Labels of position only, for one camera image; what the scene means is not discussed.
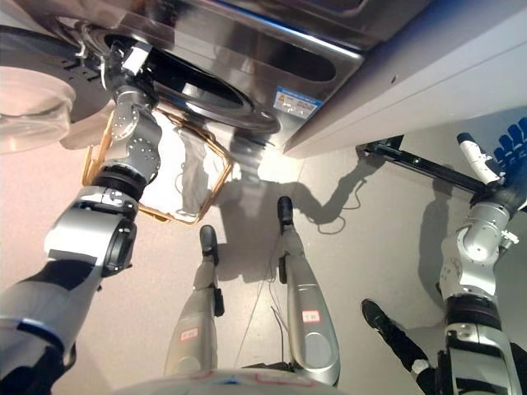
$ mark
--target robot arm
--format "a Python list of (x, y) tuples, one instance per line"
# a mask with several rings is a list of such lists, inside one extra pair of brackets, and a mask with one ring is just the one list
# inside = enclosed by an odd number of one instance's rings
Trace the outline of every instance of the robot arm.
[[(462, 138), (461, 145), (468, 138)], [(474, 147), (471, 152), (482, 152)], [(443, 243), (441, 293), (446, 304), (446, 351), (439, 353), (438, 393), (521, 394), (511, 346), (497, 311), (494, 265), (518, 239), (506, 231), (527, 201), (527, 160), (490, 176), (489, 157), (471, 160), (482, 181), (494, 183), (463, 225)]]
[(107, 161), (48, 233), (44, 268), (0, 299), (2, 393), (49, 393), (74, 363), (75, 339), (102, 279), (129, 265), (138, 200), (161, 163), (156, 97), (142, 70), (148, 52), (142, 43), (112, 51), (105, 86), (117, 107)]

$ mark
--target beige floor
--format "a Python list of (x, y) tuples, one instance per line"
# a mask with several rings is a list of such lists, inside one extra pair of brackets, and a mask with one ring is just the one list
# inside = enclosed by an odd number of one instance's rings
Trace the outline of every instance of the beige floor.
[[(83, 160), (83, 152), (59, 145), (0, 158), (2, 289), (43, 265), (42, 241), (77, 193)], [(379, 301), (433, 359), (443, 342), (434, 290), (441, 239), (462, 220), (469, 195), (441, 183), (434, 189), (431, 179), (392, 164), (358, 160), (351, 148), (308, 160), (271, 153), (259, 175), (265, 181), (249, 177), (228, 186), (225, 202), (202, 222), (216, 227), (222, 243), (218, 271), (226, 313), (217, 320), (219, 366), (281, 359), (280, 330), (271, 310), (285, 313), (285, 286), (273, 280), (275, 204), (289, 193), (337, 330), (340, 388), (350, 394), (419, 393), (366, 326), (359, 304), (366, 297)], [(526, 217), (518, 215), (511, 227), (524, 240)], [(78, 338), (77, 365), (58, 382), (55, 395), (108, 393), (162, 374), (199, 260), (198, 227), (162, 225), (144, 215), (137, 223), (133, 269), (104, 281)], [(497, 269), (506, 329), (524, 348), (525, 246), (510, 252)]]

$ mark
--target robot leg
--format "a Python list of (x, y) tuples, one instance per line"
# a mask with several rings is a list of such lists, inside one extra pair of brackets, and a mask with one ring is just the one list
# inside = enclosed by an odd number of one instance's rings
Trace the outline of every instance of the robot leg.
[(217, 367), (214, 317), (223, 315), (222, 290), (217, 288), (216, 233), (210, 225), (201, 228), (203, 261), (196, 271), (194, 290), (175, 326), (165, 364), (165, 375), (189, 374)]
[(304, 254), (292, 222), (289, 197), (278, 200), (283, 256), (280, 281), (287, 283), (287, 322), (293, 370), (336, 385), (340, 375), (338, 342), (322, 290)]

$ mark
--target label on robot leg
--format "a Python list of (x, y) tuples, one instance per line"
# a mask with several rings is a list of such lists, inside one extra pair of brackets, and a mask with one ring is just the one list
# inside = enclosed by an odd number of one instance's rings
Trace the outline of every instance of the label on robot leg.
[(304, 323), (319, 323), (320, 313), (319, 310), (303, 310), (302, 321)]
[(195, 337), (198, 337), (199, 328), (190, 328), (186, 331), (183, 331), (180, 334), (180, 342), (186, 342), (190, 339), (194, 339)]

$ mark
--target brown wire basket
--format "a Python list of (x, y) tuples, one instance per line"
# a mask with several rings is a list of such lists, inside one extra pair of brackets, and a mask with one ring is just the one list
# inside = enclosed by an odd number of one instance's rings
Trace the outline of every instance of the brown wire basket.
[[(232, 170), (228, 151), (213, 134), (190, 125), (170, 103), (161, 102), (154, 116), (163, 130), (159, 144), (161, 167), (145, 188), (139, 210), (160, 222), (198, 223)], [(82, 184), (90, 185), (111, 143), (111, 119), (98, 150), (90, 146), (82, 174)]]

